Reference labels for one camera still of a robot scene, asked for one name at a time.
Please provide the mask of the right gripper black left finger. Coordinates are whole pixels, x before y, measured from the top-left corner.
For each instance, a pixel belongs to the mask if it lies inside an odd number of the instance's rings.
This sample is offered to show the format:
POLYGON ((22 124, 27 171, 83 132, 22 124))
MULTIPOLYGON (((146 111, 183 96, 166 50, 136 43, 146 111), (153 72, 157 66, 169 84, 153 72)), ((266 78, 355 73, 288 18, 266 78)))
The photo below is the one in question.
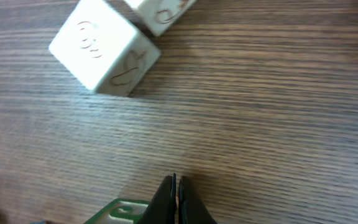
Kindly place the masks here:
POLYGON ((174 224, 176 186, 176 174, 166 176, 137 224, 174 224))

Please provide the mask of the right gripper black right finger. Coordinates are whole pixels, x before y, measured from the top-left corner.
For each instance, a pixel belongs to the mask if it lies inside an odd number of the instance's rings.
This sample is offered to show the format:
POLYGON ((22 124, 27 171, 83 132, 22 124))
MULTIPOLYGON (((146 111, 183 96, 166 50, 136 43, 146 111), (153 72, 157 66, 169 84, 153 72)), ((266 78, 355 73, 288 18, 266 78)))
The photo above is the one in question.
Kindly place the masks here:
POLYGON ((200 199, 191 179, 182 176, 178 187, 179 224, 217 224, 200 199))

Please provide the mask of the wooden block green letter Y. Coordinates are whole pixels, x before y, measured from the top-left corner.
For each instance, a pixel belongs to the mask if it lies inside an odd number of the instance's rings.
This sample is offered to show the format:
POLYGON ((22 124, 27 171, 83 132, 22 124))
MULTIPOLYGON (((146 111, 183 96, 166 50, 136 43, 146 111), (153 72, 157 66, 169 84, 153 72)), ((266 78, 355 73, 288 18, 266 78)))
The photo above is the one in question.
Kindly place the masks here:
POLYGON ((117 198, 98 211, 84 224, 136 224, 149 202, 117 198))

